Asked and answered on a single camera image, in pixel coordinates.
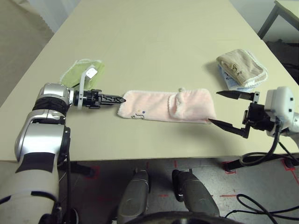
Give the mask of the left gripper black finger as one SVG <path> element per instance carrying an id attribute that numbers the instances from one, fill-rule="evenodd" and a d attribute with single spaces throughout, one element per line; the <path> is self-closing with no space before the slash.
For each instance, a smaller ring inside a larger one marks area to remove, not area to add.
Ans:
<path id="1" fill-rule="evenodd" d="M 101 97 L 102 97 L 102 100 L 125 100 L 121 96 L 116 96 L 116 95 L 102 94 Z"/>
<path id="2" fill-rule="evenodd" d="M 116 101 L 107 101 L 107 100 L 102 100 L 101 105 L 120 105 L 122 103 L 125 103 L 125 99 L 117 99 Z"/>

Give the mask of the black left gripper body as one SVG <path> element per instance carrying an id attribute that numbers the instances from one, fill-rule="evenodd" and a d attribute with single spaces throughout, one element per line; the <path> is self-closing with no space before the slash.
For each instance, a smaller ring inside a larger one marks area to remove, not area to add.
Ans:
<path id="1" fill-rule="evenodd" d="M 102 90 L 91 89 L 83 93 L 83 106 L 89 109 L 100 109 Z"/>

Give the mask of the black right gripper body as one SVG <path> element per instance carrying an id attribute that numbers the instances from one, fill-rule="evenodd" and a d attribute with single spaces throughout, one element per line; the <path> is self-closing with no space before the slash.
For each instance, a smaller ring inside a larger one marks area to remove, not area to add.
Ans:
<path id="1" fill-rule="evenodd" d="M 271 131 L 275 122 L 270 121 L 270 116 L 264 110 L 264 105 L 250 103 L 248 109 L 244 112 L 242 123 L 260 131 Z"/>

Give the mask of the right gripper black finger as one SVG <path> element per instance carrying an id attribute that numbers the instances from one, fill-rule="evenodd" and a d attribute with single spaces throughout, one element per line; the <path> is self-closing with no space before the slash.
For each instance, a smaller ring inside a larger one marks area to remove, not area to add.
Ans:
<path id="1" fill-rule="evenodd" d="M 243 91 L 218 91 L 216 92 L 219 95 L 222 95 L 227 98 L 232 99 L 245 99 L 257 103 L 259 100 L 260 92 L 243 92 Z"/>
<path id="2" fill-rule="evenodd" d="M 236 128 L 232 124 L 224 122 L 224 121 L 215 120 L 215 119 L 208 119 L 208 120 L 224 131 L 240 135 L 246 139 L 249 136 L 250 126 L 248 124 L 246 124 L 245 127 L 243 127 L 243 128 Z"/>

